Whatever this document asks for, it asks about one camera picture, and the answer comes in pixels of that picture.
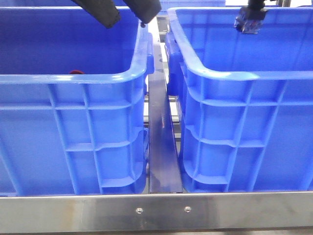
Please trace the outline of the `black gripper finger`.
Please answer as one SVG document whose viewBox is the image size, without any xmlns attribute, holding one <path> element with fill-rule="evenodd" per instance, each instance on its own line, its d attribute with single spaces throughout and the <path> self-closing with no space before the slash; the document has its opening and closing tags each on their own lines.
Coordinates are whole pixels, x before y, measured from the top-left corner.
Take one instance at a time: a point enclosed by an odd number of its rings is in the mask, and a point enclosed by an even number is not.
<svg viewBox="0 0 313 235">
<path fill-rule="evenodd" d="M 120 21 L 120 13 L 112 0 L 72 0 L 92 15 L 105 28 L 112 28 Z"/>
<path fill-rule="evenodd" d="M 123 0 L 140 19 L 141 27 L 145 27 L 160 11 L 159 0 Z"/>
</svg>

